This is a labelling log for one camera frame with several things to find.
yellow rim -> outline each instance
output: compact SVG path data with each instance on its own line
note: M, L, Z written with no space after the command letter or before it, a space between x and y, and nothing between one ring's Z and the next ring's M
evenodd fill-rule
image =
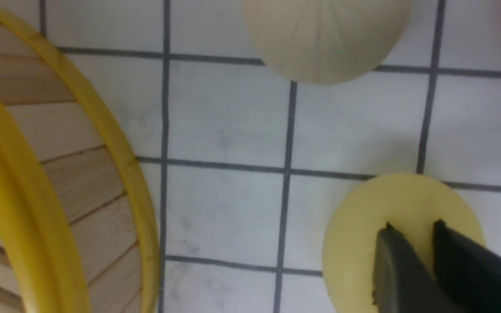
M57 196L0 101L0 237L27 312L89 312L80 258Z
M57 48L28 24L1 8L0 23L28 44L61 77L107 145L127 190L137 226L142 262L142 310L153 312L159 282L157 226L150 195L129 142L89 81Z

dark grout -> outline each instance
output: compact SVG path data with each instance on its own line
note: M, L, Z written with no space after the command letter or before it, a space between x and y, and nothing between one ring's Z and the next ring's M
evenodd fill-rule
M161 158L152 158L149 156L137 156L137 161L141 163L154 163L154 164L161 164L162 160Z
M264 62L262 62L262 60L260 60L260 59L249 59L249 58L242 58L242 57L185 55L185 54L173 53L170 55L170 58L172 60L175 60L175 61L264 66Z
M58 49L62 53L67 53L70 55L122 56L122 57L139 57L143 59L160 59L160 60L164 58L164 54L161 52L97 49L97 48L74 48L74 47L58 47Z
M442 36L444 33L444 19L446 14L446 0L438 1L438 11L436 18L436 26L434 30L434 41L432 46L432 59L430 61L430 77L428 83L428 93L426 95L426 107L423 118L423 128L421 129L421 137L419 140L419 156L417 159L418 174L424 173L426 161L426 146L428 144L428 136L430 129L430 119L434 106L434 95L436 93L436 84L438 79L438 65L440 63L440 50L442 46Z
M202 265L214 265L214 266L219 266L219 267L228 267L229 269L267 272L267 273L275 273L277 271L276 267L248 265L248 264L243 264L243 263L227 262L227 261L220 261L220 260L213 260L213 259L209 259L209 258L199 258L199 257L184 257L184 256L166 255L165 260L166 261L174 261L174 262L183 262L183 263L202 264Z
M297 83L290 85L289 110L287 115L287 137L284 164L284 186L282 189L282 208L280 213L280 235L278 238L278 258L276 267L276 289L274 292L274 313L280 312L282 297L282 281L284 279L284 254L287 230L287 206L291 182L291 159L293 155L293 137L295 129L295 112L297 105Z
M478 77L489 79L501 79L501 71L486 71L486 70L468 70L468 69L450 69L439 68L439 75L451 75L456 77Z
M444 182L449 187L458 190L476 190L485 192L501 193L501 186L484 185L484 184L470 184L470 183L457 183L457 182Z
M153 163L153 164L161 164L163 162L161 158L150 158L147 156L137 156L137 160L141 163ZM356 180L359 182L370 180L376 177L376 175L368 175L368 174L327 172L322 170L308 170L308 169L290 169L289 171L287 171L285 168L276 168L268 166L249 166L243 164L200 162L200 161L177 160L177 159L169 159L167 160L167 164L171 166L228 169L228 170L239 170L243 172L256 172L256 173L283 174L289 172L292 176L295 175L295 176L334 178L336 180ZM496 186L496 185L471 184L471 183L460 183L460 182L444 182L444 183L452 188L457 188L460 190L479 190L479 191L501 193L501 186Z
M165 52L117 50L117 49L102 49L102 48L79 48L79 47L58 47L58 49L63 53L72 55L139 57L143 59L159 59L159 60L163 60L166 58ZM262 62L262 60L260 59L251 59L243 57L205 56L205 55L170 53L169 59L173 61L265 66L264 62ZM408 66L408 65L380 65L376 67L376 69L374 69L373 71L378 73L409 73L409 74L433 73L431 67ZM490 71L490 70L470 70L470 69L439 67L436 71L436 74L452 75L458 77L501 79L501 71Z
M160 190L160 281L157 313L164 313L165 244L167 243L167 151L169 149L169 51L171 43L171 0L164 0L164 53L161 85L161 190Z
M243 164L225 164L215 162L201 162L189 160L167 159L167 164L171 166L190 166L196 168L212 168L212 169L230 169L240 170L243 172L258 172L258 173L283 173L284 169L268 167L268 166L246 166Z
M322 271L312 271L312 270L284 269L284 274L324 277L322 275Z
M44 37L47 36L47 18L46 18L46 0L40 0L40 34Z
M424 66L406 66L406 65L379 65L374 72L381 73L411 73L411 74L430 74L430 68Z
M336 178L338 180L370 180L376 177L375 175L367 174L350 174L350 173L338 173L338 172L326 172L322 170L308 170L308 169L291 169L292 175L299 176L313 176L313 177L324 177L324 178Z

